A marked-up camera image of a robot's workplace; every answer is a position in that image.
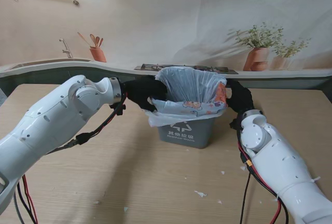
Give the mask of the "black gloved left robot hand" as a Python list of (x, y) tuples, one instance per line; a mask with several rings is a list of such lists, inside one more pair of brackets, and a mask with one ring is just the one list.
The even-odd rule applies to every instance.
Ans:
[(124, 89), (129, 100), (136, 103), (141, 109), (150, 112), (154, 112), (157, 109), (148, 101), (148, 98), (165, 101), (168, 93), (167, 87), (152, 75), (126, 81)]

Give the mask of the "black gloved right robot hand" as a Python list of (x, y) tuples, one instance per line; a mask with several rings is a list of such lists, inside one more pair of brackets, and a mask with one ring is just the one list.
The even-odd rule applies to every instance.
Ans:
[(255, 109), (251, 91), (234, 79), (227, 79), (226, 86), (231, 89), (231, 97), (226, 98), (228, 107), (237, 114)]

